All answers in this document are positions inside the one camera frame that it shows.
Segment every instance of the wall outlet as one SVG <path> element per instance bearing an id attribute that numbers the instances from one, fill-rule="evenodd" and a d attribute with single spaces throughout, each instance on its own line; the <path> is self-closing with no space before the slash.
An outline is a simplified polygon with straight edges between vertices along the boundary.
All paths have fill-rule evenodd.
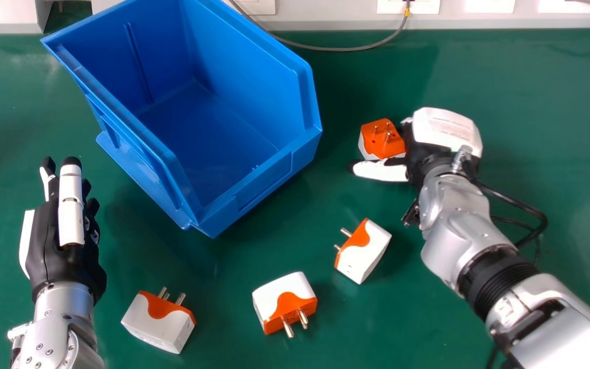
<path id="1" fill-rule="evenodd" d="M 224 0 L 224 2 L 231 7 L 229 1 L 230 0 Z M 249 15 L 275 15 L 277 13 L 275 1 L 276 0 L 236 0 L 236 3 Z"/>
<path id="2" fill-rule="evenodd" d="M 516 0 L 466 0 L 466 13 L 513 14 Z"/>
<path id="3" fill-rule="evenodd" d="M 404 0 L 377 0 L 377 14 L 405 14 Z M 411 14 L 438 14 L 440 0 L 412 0 Z"/>
<path id="4" fill-rule="evenodd" d="M 538 0 L 538 12 L 590 14 L 590 5 L 566 0 Z"/>

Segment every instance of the robotic hand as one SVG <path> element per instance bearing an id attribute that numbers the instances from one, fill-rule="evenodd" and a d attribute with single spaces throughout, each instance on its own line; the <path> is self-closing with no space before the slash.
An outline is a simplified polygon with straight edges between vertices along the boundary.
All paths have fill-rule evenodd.
<path id="1" fill-rule="evenodd" d="M 379 126 L 362 129 L 359 149 L 366 160 L 354 161 L 350 170 L 417 188 L 418 199 L 403 224 L 422 231 L 424 264 L 485 322 L 507 357 L 503 367 L 590 367 L 590 307 L 518 254 L 517 246 L 536 238 L 547 219 L 478 180 L 482 141 L 473 121 L 447 110 L 420 109 L 397 132 L 386 132 L 383 147 L 401 135 L 404 157 L 367 156 L 367 149 L 375 150 L 362 144 L 379 140 L 365 132 L 378 135 Z M 538 212 L 541 226 L 514 245 L 493 224 L 485 194 Z"/>
<path id="2" fill-rule="evenodd" d="M 50 157 L 40 177 L 45 202 L 24 213 L 19 265 L 31 282 L 33 321 L 8 332 L 14 369 L 103 369 L 92 328 L 92 309 L 106 291 L 99 265 L 99 203 L 81 178 L 76 157 L 63 161 L 60 176 Z"/>

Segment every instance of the storage bin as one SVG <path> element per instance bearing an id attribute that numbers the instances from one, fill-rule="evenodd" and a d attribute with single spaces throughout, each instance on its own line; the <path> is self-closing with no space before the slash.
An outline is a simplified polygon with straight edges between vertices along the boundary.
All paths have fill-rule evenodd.
<path id="1" fill-rule="evenodd" d="M 318 147 L 311 67 L 220 0 L 131 0 L 42 43 L 99 145 L 183 229 L 217 236 Z"/>

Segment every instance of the green table surface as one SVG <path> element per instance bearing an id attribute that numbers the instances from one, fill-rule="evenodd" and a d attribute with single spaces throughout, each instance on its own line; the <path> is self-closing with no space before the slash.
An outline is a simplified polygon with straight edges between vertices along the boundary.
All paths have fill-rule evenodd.
<path id="1" fill-rule="evenodd" d="M 54 14 L 52 27 L 80 15 Z M 384 34 L 287 36 L 356 45 Z M 424 106 L 477 122 L 482 178 L 548 214 L 540 267 L 590 304 L 590 30 L 410 31 L 368 52 L 298 51 L 318 91 L 325 128 L 318 153 L 215 240 L 181 231 L 97 146 L 82 93 L 38 40 L 0 37 L 0 367 L 9 360 L 7 329 L 32 318 L 18 238 L 23 211 L 43 200 L 37 168 L 46 155 L 79 156 L 101 202 L 108 291 L 95 330 L 107 367 L 482 367 L 491 347 L 482 322 L 424 267 L 419 231 L 399 223 L 413 189 L 346 172 L 359 156 L 361 124 L 398 121 Z M 499 203 L 493 212 L 518 216 Z M 343 241 L 341 227 L 365 217 L 393 240 L 355 285 L 334 271 L 332 245 Z M 251 292 L 293 271 L 311 282 L 318 312 L 291 340 L 264 336 Z M 120 324 L 138 290 L 164 285 L 173 296 L 185 292 L 197 318 L 181 355 L 146 345 Z"/>

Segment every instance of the orange and white plug adapter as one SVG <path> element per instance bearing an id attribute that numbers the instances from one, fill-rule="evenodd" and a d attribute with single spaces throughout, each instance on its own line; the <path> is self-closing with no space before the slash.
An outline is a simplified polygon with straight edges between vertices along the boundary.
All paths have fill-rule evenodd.
<path id="1" fill-rule="evenodd" d="M 162 288 L 158 296 L 140 291 L 122 317 L 122 325 L 136 338 L 169 353 L 178 354 L 195 327 L 195 317 L 181 306 L 185 294 L 176 302 Z"/>
<path id="2" fill-rule="evenodd" d="M 391 234 L 368 218 L 363 219 L 354 233 L 345 228 L 340 231 L 348 238 L 342 246 L 334 245 L 338 251 L 334 268 L 361 284 L 384 255 L 391 241 Z"/>
<path id="3" fill-rule="evenodd" d="M 359 151 L 365 160 L 383 160 L 407 155 L 405 141 L 390 119 L 375 120 L 361 126 Z"/>
<path id="4" fill-rule="evenodd" d="M 286 331 L 288 338 L 293 338 L 290 326 L 295 322 L 309 328 L 309 316 L 318 307 L 309 281 L 302 272 L 291 273 L 252 292 L 252 302 L 256 315 L 265 334 L 272 334 L 280 329 Z"/>

